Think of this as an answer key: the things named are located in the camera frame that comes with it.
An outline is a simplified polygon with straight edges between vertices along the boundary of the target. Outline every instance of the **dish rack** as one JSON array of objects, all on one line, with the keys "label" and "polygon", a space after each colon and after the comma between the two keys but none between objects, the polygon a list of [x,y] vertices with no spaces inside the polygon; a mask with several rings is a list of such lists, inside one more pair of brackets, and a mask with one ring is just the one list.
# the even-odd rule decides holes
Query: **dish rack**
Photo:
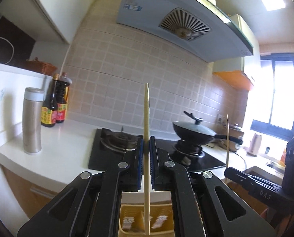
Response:
[{"label": "dish rack", "polygon": [[[146,237],[144,234],[144,205],[122,204],[119,237]],[[150,204],[150,235],[174,237],[171,203]]]}]

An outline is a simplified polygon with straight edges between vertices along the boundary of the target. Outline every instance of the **kitchen counter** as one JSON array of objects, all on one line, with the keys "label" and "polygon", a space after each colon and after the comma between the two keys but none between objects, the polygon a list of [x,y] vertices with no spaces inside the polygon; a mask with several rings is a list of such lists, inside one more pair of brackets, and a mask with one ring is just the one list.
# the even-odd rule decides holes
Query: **kitchen counter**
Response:
[{"label": "kitchen counter", "polygon": [[[0,146],[0,164],[31,183],[60,192],[83,171],[89,171],[92,174],[101,172],[88,169],[89,156],[97,128],[99,127],[69,119],[53,128],[42,127],[42,150],[33,155],[23,151],[22,134],[19,134]],[[203,150],[220,161],[226,162],[226,151],[220,147],[203,146]],[[275,182],[282,181],[281,174],[266,166],[267,159],[260,156],[252,157],[244,150],[239,150],[237,153],[245,159],[247,168],[245,168],[243,159],[234,153],[229,155],[229,166],[240,171],[254,171]],[[223,167],[211,171],[219,179],[224,179],[224,170]],[[170,199],[169,191],[151,191],[151,202]],[[143,185],[138,193],[123,193],[122,202],[142,203]]]}]

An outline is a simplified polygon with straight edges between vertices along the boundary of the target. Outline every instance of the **white cable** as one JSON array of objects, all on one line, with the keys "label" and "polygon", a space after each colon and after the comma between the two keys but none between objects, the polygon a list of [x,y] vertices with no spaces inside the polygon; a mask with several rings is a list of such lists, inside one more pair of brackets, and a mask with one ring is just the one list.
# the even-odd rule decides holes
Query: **white cable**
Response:
[{"label": "white cable", "polygon": [[11,55],[11,59],[10,59],[8,62],[5,63],[5,65],[6,65],[6,64],[8,64],[8,63],[12,60],[12,58],[13,58],[13,55],[14,55],[14,47],[13,47],[12,43],[11,43],[9,40],[7,40],[7,39],[5,39],[5,38],[3,38],[3,37],[0,37],[0,39],[3,39],[3,40],[5,40],[5,41],[7,41],[7,42],[11,45],[11,47],[12,47],[12,55]]}]

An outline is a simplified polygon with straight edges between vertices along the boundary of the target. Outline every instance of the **wicker basket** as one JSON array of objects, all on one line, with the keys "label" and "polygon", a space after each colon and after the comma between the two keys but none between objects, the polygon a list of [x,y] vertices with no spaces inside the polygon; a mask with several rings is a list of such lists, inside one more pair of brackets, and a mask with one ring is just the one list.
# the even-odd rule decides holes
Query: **wicker basket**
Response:
[{"label": "wicker basket", "polygon": [[119,237],[174,237],[171,204],[150,205],[150,235],[144,234],[144,205],[122,204]]},{"label": "wicker basket", "polygon": [[52,76],[57,69],[57,67],[50,63],[39,61],[37,57],[35,57],[34,61],[26,61],[23,68],[48,76]]}]

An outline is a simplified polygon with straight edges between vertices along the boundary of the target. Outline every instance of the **range hood vent grille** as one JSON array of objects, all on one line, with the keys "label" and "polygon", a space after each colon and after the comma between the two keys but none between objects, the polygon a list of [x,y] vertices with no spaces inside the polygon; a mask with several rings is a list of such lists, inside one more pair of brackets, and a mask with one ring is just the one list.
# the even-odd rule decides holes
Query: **range hood vent grille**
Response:
[{"label": "range hood vent grille", "polygon": [[200,38],[211,31],[203,21],[181,8],[171,11],[159,26],[187,41]]}]

